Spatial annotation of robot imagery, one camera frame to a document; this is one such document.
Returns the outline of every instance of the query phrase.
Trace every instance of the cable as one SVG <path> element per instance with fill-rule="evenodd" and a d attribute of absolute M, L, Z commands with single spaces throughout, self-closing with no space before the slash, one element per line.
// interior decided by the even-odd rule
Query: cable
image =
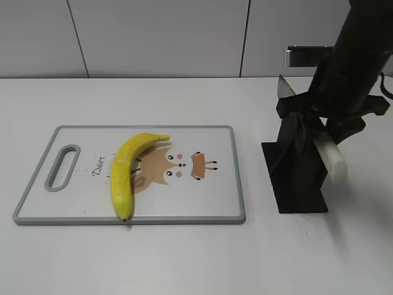
<path fill-rule="evenodd" d="M 385 74 L 383 72 L 381 72 L 381 85 L 379 86 L 383 95 L 386 96 L 387 98 L 393 100 L 393 94 L 391 92 L 389 92 L 386 87 L 385 87 Z"/>

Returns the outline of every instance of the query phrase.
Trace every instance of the yellow banana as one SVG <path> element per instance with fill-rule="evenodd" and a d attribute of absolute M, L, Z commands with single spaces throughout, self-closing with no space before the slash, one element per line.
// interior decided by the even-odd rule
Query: yellow banana
<path fill-rule="evenodd" d="M 126 141 L 117 152 L 111 169 L 112 204 L 117 216 L 126 221 L 131 214 L 131 167 L 143 151 L 159 141 L 170 140 L 169 135 L 141 133 Z"/>

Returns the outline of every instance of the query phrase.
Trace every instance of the white tabletop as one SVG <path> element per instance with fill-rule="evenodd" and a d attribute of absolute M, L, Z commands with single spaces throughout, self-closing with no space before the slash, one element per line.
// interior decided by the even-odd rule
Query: white tabletop
<path fill-rule="evenodd" d="M 296 92 L 310 80 L 288 79 Z M 393 108 L 340 144 L 349 179 L 325 181 L 329 213 L 279 214 L 260 147 L 276 139 L 276 102 L 277 78 L 1 80 L 0 294 L 392 294 Z M 231 125 L 246 222 L 17 226 L 13 210 L 68 124 Z"/>

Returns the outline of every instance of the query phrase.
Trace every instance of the white cutting board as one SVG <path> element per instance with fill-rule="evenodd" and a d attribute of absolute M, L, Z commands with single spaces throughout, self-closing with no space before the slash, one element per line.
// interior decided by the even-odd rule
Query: white cutting board
<path fill-rule="evenodd" d="M 15 210 L 15 222 L 123 224 L 116 218 L 111 203 L 111 164 L 119 147 L 142 132 L 168 134 L 171 141 L 156 144 L 135 163 L 134 186 L 138 188 L 133 196 L 133 217 L 128 223 L 244 221 L 231 127 L 64 126 L 56 129 Z M 80 154 L 69 182 L 59 191 L 48 191 L 44 184 L 53 163 L 59 151 L 70 144 L 80 147 Z"/>

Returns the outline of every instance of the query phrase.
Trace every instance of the white cylindrical object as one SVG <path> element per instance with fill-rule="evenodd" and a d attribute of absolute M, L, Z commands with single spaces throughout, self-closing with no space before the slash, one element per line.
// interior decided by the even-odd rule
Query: white cylindrical object
<path fill-rule="evenodd" d="M 343 182 L 348 175 L 348 166 L 334 140 L 327 132 L 323 132 L 314 140 L 314 144 L 332 182 Z"/>

